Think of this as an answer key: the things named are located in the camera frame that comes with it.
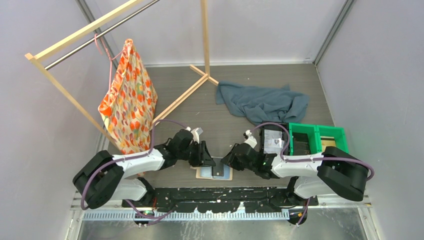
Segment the beige leather card holder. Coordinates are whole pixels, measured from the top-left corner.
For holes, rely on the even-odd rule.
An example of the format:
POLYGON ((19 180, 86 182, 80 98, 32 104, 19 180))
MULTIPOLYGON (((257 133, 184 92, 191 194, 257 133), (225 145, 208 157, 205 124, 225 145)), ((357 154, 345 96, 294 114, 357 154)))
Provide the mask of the beige leather card holder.
POLYGON ((221 162, 221 157, 213 157, 215 166, 191 167, 196 170, 196 179, 232 181, 233 169, 221 162))

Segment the black VIP credit card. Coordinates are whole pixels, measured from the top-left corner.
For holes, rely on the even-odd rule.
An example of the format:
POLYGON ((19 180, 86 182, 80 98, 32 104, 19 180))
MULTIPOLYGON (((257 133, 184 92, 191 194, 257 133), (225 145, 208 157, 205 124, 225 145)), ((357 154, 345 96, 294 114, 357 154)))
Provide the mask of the black VIP credit card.
POLYGON ((221 162, 221 158, 214 157, 213 161, 215 162, 215 166, 212 167, 212 177, 213 178, 221 178, 225 176, 225 168, 224 164, 221 162))

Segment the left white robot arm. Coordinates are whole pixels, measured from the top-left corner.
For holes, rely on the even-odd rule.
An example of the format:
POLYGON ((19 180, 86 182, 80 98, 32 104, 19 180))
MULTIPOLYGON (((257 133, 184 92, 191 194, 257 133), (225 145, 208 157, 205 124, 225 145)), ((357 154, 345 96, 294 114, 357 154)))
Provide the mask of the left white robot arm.
POLYGON ((200 128, 181 129, 165 143, 143 152, 97 152, 72 180, 81 194, 81 208, 97 209, 111 200, 131 200, 148 207, 154 199, 152 186, 145 179, 131 176, 164 170, 177 161, 187 161, 192 167, 216 166, 199 131, 200 128))

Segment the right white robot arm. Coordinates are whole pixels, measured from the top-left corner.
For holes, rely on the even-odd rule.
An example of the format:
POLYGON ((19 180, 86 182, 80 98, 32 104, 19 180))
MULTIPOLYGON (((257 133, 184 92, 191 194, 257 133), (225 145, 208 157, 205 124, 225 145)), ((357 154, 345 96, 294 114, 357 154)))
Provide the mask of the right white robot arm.
POLYGON ((246 140, 235 144, 221 162, 237 171, 250 170, 266 180, 293 179, 285 192, 291 205, 332 193, 349 201, 361 202, 367 181, 375 174, 368 163, 335 146, 307 155, 261 153, 254 149, 257 142, 251 132, 247 131, 244 136, 246 140))

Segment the black tray with cards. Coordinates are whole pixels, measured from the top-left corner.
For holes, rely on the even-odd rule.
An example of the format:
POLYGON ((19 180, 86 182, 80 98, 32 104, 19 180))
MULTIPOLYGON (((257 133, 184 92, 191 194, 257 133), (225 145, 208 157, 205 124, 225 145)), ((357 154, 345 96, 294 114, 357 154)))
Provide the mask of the black tray with cards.
POLYGON ((279 126, 274 124, 263 125, 260 128, 260 151, 264 154, 289 153, 289 147, 285 147, 289 141, 288 134, 279 126))

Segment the green plastic bin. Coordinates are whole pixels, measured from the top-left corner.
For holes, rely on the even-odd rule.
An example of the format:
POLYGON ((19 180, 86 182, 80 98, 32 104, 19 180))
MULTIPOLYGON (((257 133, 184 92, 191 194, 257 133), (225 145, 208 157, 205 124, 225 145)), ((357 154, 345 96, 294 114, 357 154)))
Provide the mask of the green plastic bin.
POLYGON ((291 137, 286 153, 290 156, 324 152, 327 147, 337 147, 349 153, 345 130, 342 127, 289 123, 291 137))

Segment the blue grey cloth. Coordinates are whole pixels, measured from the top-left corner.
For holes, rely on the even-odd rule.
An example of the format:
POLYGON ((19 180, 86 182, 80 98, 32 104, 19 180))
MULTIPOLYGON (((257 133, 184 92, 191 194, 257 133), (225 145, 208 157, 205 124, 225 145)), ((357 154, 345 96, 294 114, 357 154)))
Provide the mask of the blue grey cloth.
POLYGON ((256 126, 263 122, 299 123, 309 102, 307 94, 292 91, 288 84, 276 88, 221 81, 215 93, 217 105, 225 105, 231 115, 245 117, 256 126))

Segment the orange floral fabric bag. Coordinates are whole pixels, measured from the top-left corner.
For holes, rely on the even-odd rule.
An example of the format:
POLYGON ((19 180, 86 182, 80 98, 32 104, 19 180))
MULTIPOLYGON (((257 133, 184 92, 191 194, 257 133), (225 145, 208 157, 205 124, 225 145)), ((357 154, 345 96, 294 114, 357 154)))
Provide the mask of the orange floral fabric bag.
POLYGON ((107 132, 123 154, 147 151, 158 95, 142 58, 128 38, 98 112, 107 132))

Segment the metal hanging rod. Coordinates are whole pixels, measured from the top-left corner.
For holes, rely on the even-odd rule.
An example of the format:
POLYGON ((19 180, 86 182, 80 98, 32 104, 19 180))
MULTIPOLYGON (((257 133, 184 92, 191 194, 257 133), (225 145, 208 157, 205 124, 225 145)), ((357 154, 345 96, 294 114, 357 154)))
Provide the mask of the metal hanging rod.
POLYGON ((121 19, 120 21, 118 21, 114 25, 108 27, 104 31, 101 31, 99 34, 97 34, 92 39, 84 42, 83 44, 81 44, 80 46, 74 48, 73 50, 71 50, 67 54, 65 54, 62 57, 58 58, 57 60, 51 62, 49 65, 47 65, 45 67, 45 69, 46 70, 50 70, 50 69, 54 68, 58 64, 62 63, 63 61, 67 60, 71 56, 73 56, 76 53, 78 53, 79 51, 81 51, 82 49, 84 49, 87 46, 89 46, 90 44, 94 43, 96 39, 101 38, 101 37, 105 36, 106 34, 112 32, 114 29, 118 28, 119 26, 123 25, 124 23, 128 22, 129 20, 133 19, 135 16, 139 15, 140 13, 142 13, 145 10, 147 10, 148 8, 150 8, 151 6, 155 5, 158 2, 160 2, 160 0, 153 0, 153 1, 149 2, 148 4, 146 4, 145 6, 143 6, 143 7, 139 8, 138 10, 134 11, 133 13, 127 15, 125 18, 121 19))

